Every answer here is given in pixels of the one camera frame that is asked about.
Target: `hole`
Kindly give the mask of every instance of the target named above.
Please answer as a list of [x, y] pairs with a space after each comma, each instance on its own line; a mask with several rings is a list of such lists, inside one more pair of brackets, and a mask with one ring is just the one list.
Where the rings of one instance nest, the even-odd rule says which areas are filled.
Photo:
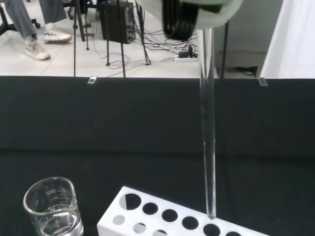
[[188, 230], [194, 230], [198, 227], [199, 223], [196, 220], [196, 218], [192, 217], [192, 216], [188, 216], [186, 218], [183, 219], [182, 224], [184, 226], [185, 229]]
[[218, 226], [213, 225], [213, 224], [206, 225], [203, 228], [203, 232], [205, 233], [206, 236], [219, 236], [220, 235], [220, 229], [218, 228]]
[[122, 225], [125, 222], [125, 218], [122, 215], [116, 215], [113, 219], [115, 225]]
[[167, 233], [164, 230], [158, 230], [155, 231], [152, 236], [167, 236]]
[[133, 226], [133, 231], [135, 231], [137, 234], [142, 234], [146, 229], [147, 227], [143, 223], [138, 223]]
[[177, 217], [178, 215], [176, 211], [171, 210], [171, 209], [165, 210], [162, 214], [162, 218], [166, 222], [174, 222], [175, 220], [177, 220]]
[[142, 208], [143, 212], [146, 213], [147, 215], [153, 215], [157, 213], [158, 207], [154, 203], [147, 203], [143, 206]]
[[227, 233], [226, 236], [241, 236], [241, 235], [237, 232], [229, 232], [229, 233]]
[[125, 210], [135, 210], [141, 204], [141, 198], [133, 193], [128, 193], [120, 198], [120, 206]]

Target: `water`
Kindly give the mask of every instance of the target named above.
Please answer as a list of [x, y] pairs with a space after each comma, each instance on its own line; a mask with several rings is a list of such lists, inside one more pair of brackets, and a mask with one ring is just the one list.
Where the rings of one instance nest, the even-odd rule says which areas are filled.
[[81, 236], [83, 224], [78, 210], [71, 210], [52, 214], [43, 222], [40, 229], [42, 236]]

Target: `white curtain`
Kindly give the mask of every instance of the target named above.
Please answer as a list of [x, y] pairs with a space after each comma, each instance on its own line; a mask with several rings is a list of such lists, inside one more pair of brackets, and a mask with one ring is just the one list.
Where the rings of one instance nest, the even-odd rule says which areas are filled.
[[284, 0], [261, 77], [315, 78], [315, 1]]

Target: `black table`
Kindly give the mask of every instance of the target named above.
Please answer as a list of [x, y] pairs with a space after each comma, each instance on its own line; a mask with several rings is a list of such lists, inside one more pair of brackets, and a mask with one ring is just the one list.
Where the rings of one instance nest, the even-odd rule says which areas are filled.
[[[34, 235], [23, 195], [51, 176], [74, 183], [87, 236], [124, 185], [205, 211], [198, 80], [87, 80], [0, 79], [1, 236]], [[218, 218], [314, 235], [314, 89], [219, 82]]]

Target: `metal clip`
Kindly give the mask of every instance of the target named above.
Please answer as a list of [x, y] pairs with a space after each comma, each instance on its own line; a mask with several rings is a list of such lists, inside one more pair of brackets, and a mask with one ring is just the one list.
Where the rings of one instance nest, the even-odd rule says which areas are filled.
[[268, 83], [265, 78], [258, 78], [260, 86], [268, 86]]
[[96, 80], [97, 80], [97, 76], [92, 76], [90, 77], [88, 84], [94, 84]]

